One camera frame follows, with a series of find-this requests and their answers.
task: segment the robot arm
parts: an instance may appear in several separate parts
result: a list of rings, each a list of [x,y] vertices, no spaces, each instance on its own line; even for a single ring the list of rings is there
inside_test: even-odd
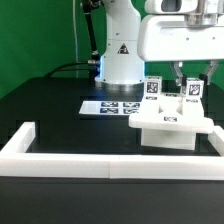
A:
[[[144,83],[144,61],[137,55],[137,40],[141,23],[139,12],[131,0],[84,0],[88,7],[85,14],[103,3],[107,18],[106,52],[101,57],[100,74],[96,85],[112,90],[129,91]],[[92,39],[92,50],[96,44]]]
[[[210,84],[218,61],[224,59],[223,0],[147,0],[151,13],[141,24],[138,54],[144,61],[169,61],[177,85],[185,80],[183,61],[207,60],[201,78]]]

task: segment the black tabletop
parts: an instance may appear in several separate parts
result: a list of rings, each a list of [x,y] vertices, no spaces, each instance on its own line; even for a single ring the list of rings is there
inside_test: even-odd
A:
[[[178,92],[173,81],[164,91]],[[128,117],[79,115],[83,100],[136,102],[142,90],[97,89],[87,79],[35,78],[0,100],[0,146],[24,121],[35,121],[29,153],[219,156],[206,135],[196,150],[140,145]],[[224,127],[224,92],[212,84],[205,115]],[[222,223],[224,182],[0,177],[0,223]]]
[[[164,91],[178,92],[173,81]],[[35,78],[0,101],[0,144],[24,121],[35,121],[37,138],[29,152],[84,154],[212,155],[218,154],[197,135],[195,151],[143,147],[141,130],[128,126],[128,116],[80,115],[84,100],[140,102],[143,90],[116,92],[95,88],[87,79]],[[205,115],[223,125],[224,92],[211,85],[204,94]]]

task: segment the green screen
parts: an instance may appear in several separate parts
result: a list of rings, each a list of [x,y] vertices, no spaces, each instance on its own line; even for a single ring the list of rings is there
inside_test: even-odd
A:
[[[2,0],[0,5],[0,98],[32,77],[42,77],[53,68],[90,59],[91,50],[85,18],[76,1],[77,41],[73,29],[72,0]],[[133,0],[142,18],[145,0]],[[100,54],[105,51],[105,10],[92,13]],[[183,73],[198,77],[206,68],[205,62],[187,62]],[[224,88],[223,63],[212,81]],[[172,79],[168,63],[147,63],[146,74],[162,75]],[[87,77],[85,73],[67,74],[69,77]]]

